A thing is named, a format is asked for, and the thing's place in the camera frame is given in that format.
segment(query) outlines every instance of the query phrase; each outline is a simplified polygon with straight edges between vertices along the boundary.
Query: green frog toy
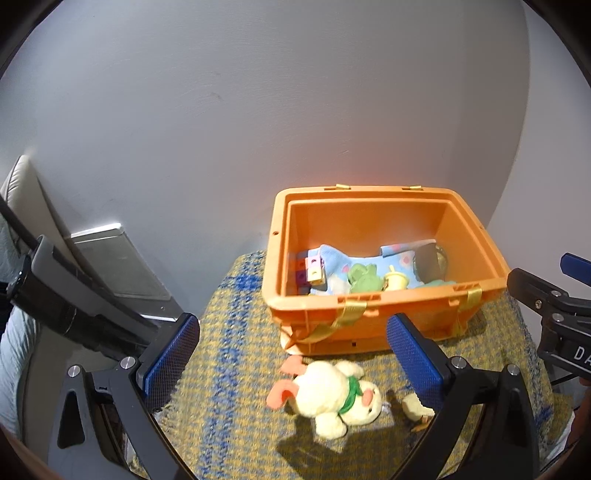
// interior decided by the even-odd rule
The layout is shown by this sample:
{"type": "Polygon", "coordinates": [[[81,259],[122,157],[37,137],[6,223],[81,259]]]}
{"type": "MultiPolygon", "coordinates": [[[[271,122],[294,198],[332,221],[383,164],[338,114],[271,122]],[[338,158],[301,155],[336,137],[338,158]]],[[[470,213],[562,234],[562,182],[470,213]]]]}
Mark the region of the green frog toy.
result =
{"type": "Polygon", "coordinates": [[[350,293],[381,291],[384,287],[384,279],[378,277],[377,272],[378,266],[373,263],[369,265],[354,264],[347,273],[347,278],[351,283],[350,293]]]}

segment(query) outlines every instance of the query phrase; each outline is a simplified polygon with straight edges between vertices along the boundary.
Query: white stuffed bunny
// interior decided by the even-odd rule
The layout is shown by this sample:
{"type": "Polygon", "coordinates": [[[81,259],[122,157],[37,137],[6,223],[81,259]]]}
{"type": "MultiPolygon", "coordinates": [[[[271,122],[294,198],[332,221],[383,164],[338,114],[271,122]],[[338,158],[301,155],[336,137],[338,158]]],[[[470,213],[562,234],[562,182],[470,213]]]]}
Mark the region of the white stuffed bunny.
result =
{"type": "Polygon", "coordinates": [[[363,368],[346,360],[332,365],[324,361],[302,363],[293,355],[281,366],[281,372],[297,375],[279,380],[267,396],[267,406],[278,410],[289,401],[293,410],[316,419],[316,433],[325,439],[345,435],[347,425],[367,425],[382,410],[382,395],[373,383],[359,380],[363,368]]]}

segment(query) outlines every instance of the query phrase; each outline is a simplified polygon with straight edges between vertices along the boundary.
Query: orange plastic bin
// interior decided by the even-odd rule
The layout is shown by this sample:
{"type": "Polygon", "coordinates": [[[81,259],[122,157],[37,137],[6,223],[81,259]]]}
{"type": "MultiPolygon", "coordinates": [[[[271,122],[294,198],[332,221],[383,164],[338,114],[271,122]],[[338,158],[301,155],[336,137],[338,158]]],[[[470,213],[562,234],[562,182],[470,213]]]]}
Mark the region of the orange plastic bin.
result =
{"type": "Polygon", "coordinates": [[[404,312],[434,340],[465,333],[480,306],[506,289],[509,267],[455,192],[422,187],[344,186],[283,190],[275,199],[262,295],[289,353],[388,350],[386,321],[404,312]],[[348,295],[298,295],[296,254],[331,245],[374,257],[381,245],[434,238],[454,285],[348,295]]]}

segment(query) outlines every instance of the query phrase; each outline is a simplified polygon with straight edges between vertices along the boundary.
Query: yellow blue woven rug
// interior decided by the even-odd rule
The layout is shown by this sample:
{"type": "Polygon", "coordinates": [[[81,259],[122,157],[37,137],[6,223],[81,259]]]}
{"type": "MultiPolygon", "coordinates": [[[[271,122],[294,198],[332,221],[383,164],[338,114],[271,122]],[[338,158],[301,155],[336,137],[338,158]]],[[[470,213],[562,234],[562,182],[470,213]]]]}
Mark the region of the yellow blue woven rug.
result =
{"type": "MultiPolygon", "coordinates": [[[[200,479],[389,478],[421,435],[410,432],[413,424],[398,404],[411,387],[393,354],[348,356],[363,365],[392,408],[341,440],[314,438],[309,419],[266,408],[287,355],[260,293],[264,262],[264,252],[240,257],[213,295],[201,319],[201,341],[163,411],[164,433],[200,479]]],[[[466,336],[440,345],[475,368],[521,367],[545,457],[571,409],[553,395],[517,305],[508,296],[485,305],[466,336]]],[[[477,415],[475,407],[445,472],[461,460],[477,415]]]]}

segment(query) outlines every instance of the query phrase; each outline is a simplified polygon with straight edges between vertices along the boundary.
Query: cushion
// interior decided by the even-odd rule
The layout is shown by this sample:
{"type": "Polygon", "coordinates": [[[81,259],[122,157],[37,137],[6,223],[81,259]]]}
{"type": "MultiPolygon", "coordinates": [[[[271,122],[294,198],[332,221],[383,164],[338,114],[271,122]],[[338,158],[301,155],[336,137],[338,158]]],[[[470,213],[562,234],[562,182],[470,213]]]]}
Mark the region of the cushion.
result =
{"type": "MultiPolygon", "coordinates": [[[[34,236],[47,235],[69,260],[74,261],[53,221],[37,173],[26,155],[20,156],[14,164],[0,188],[0,194],[34,236]]],[[[13,278],[20,266],[21,256],[28,250],[8,227],[6,220],[0,217],[0,281],[9,282],[13,278]]],[[[41,330],[36,320],[15,307],[0,340],[0,422],[19,440],[23,439],[28,366],[41,330]]],[[[50,359],[43,360],[45,366],[48,361],[50,359]]]]}

